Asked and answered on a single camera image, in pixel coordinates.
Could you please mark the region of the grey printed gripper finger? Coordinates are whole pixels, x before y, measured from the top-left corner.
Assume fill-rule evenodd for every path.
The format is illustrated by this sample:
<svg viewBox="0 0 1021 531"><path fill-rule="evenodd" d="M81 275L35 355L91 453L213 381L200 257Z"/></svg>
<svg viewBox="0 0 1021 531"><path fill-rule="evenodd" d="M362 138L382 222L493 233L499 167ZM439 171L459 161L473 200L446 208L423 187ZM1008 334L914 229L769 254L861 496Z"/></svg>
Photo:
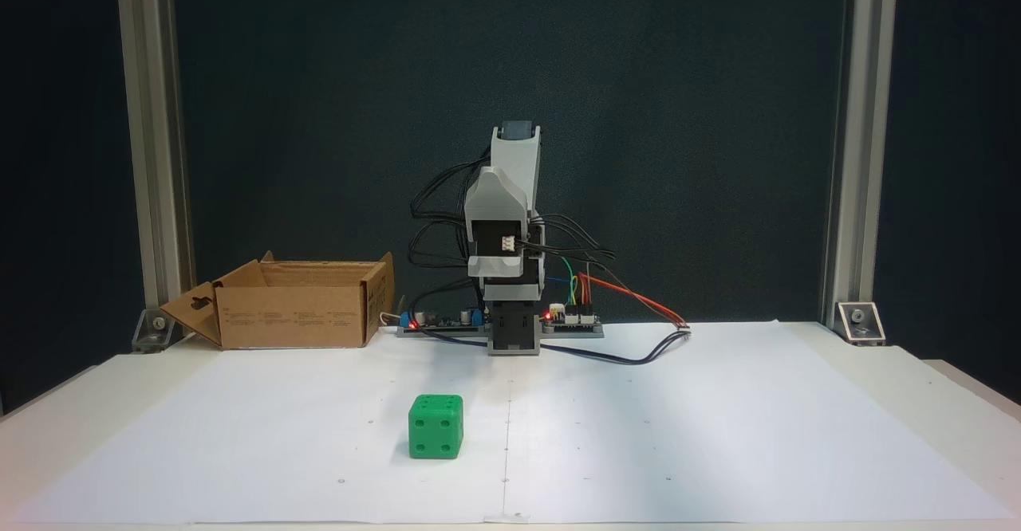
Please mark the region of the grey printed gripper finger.
<svg viewBox="0 0 1021 531"><path fill-rule="evenodd" d="M482 167L467 190L466 207L526 207L526 193L503 168Z"/></svg>

